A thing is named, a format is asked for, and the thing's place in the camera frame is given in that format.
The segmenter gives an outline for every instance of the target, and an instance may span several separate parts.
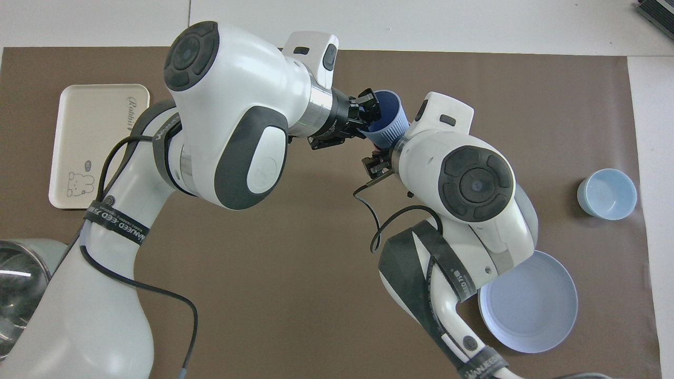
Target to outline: light blue bowl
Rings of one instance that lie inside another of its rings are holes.
[[[620,170],[599,170],[578,187],[578,203],[590,216],[620,220],[634,210],[636,188]]]

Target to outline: blue cup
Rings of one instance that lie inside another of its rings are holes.
[[[381,119],[374,121],[361,132],[378,148],[387,149],[393,146],[410,127],[405,111],[402,109],[400,97],[389,90],[375,91],[379,100]]]
[[[578,187],[578,203],[590,216],[605,220],[627,217],[636,205],[636,188],[620,170],[599,170]]]

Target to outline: velcro strap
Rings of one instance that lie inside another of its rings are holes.
[[[458,371],[462,379],[488,379],[508,363],[496,350],[485,346]]]
[[[428,221],[422,221],[412,228],[412,232],[419,237],[445,278],[452,284],[459,301],[466,301],[477,293],[475,284],[461,259],[433,225]]]
[[[143,243],[150,228],[119,212],[112,206],[94,201],[84,213],[84,219],[113,231],[138,245]]]

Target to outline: black strap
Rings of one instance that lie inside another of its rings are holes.
[[[84,213],[84,219],[113,231],[138,245],[143,243],[150,228],[134,220],[130,216],[114,209],[112,206],[94,201]]]
[[[485,346],[458,371],[462,379],[488,379],[508,363],[496,350]]]
[[[445,278],[452,284],[460,302],[477,293],[472,277],[461,263],[461,259],[433,225],[428,221],[422,221],[412,228],[412,232],[419,237]]]
[[[379,272],[454,367],[458,369],[463,366],[463,361],[442,340],[445,332],[433,315],[428,284],[419,264],[412,228],[386,241],[379,256]]]

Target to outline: black cable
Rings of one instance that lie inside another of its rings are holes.
[[[159,287],[155,287],[152,285],[147,285],[145,283],[141,283],[139,281],[135,281],[133,279],[129,279],[126,276],[121,276],[120,274],[117,274],[116,272],[110,270],[109,268],[103,266],[102,264],[98,263],[87,251],[86,246],[80,245],[80,251],[82,252],[82,256],[84,259],[89,263],[91,266],[93,266],[98,272],[101,274],[109,277],[110,279],[114,279],[116,281],[131,285],[133,287],[137,287],[140,289],[145,289],[147,291],[152,291],[152,292],[157,292],[161,293],[162,295],[166,295],[169,297],[172,297],[174,299],[178,299],[182,301],[183,303],[187,304],[191,309],[192,309],[192,314],[194,316],[194,326],[192,328],[192,338],[189,342],[189,348],[187,349],[187,354],[185,354],[185,361],[183,361],[183,368],[187,369],[187,364],[189,363],[189,358],[192,356],[192,349],[194,348],[194,343],[197,339],[197,326],[199,324],[199,315],[197,314],[197,307],[192,303],[188,298],[178,295],[175,292],[168,291],[166,289],[161,289]]]
[[[372,214],[372,217],[375,218],[375,224],[377,225],[377,229],[379,229],[379,226],[380,226],[380,225],[379,225],[379,217],[377,217],[377,213],[376,213],[375,210],[372,208],[372,206],[370,205],[370,203],[368,203],[368,202],[367,202],[365,199],[363,199],[362,197],[358,196],[358,193],[360,193],[361,191],[365,190],[366,188],[368,188],[368,185],[367,185],[367,184],[364,184],[364,185],[362,185],[361,187],[359,187],[358,189],[356,189],[356,190],[353,192],[353,197],[356,198],[356,200],[360,201],[361,203],[365,204],[365,206],[367,207],[367,209],[370,210],[370,213]],[[374,251],[372,251],[371,248],[370,248],[370,250],[371,250],[373,253],[376,252],[376,251],[379,249],[379,245],[380,245],[380,244],[381,244],[381,235],[377,238],[377,245],[375,246]]]
[[[393,222],[393,220],[398,218],[401,214],[415,209],[425,210],[426,212],[428,212],[435,220],[435,224],[437,225],[437,232],[440,233],[440,235],[442,235],[442,222],[440,221],[440,216],[438,216],[434,210],[430,209],[425,205],[410,205],[399,210],[398,212],[395,212],[391,217],[388,218],[388,220],[386,220],[386,222],[379,229],[377,229],[377,233],[375,233],[374,237],[372,237],[372,241],[370,242],[370,252],[372,252],[373,254],[377,252],[377,250],[373,248],[375,245],[375,241],[377,240],[377,238],[381,237],[381,232],[383,232],[384,229],[386,229],[386,227]]]
[[[100,172],[100,179],[98,180],[98,191],[96,192],[96,201],[101,202],[103,201],[103,188],[105,187],[105,177],[108,175],[108,169],[110,167],[110,163],[113,161],[113,158],[115,157],[116,153],[119,151],[119,149],[122,148],[122,146],[130,143],[130,142],[140,142],[140,141],[147,141],[151,142],[152,137],[150,136],[143,136],[143,135],[134,135],[134,136],[128,136],[126,138],[123,138],[121,141],[117,142],[115,147],[110,151],[110,154],[108,154],[108,157],[105,158],[105,162],[103,163],[103,168]]]

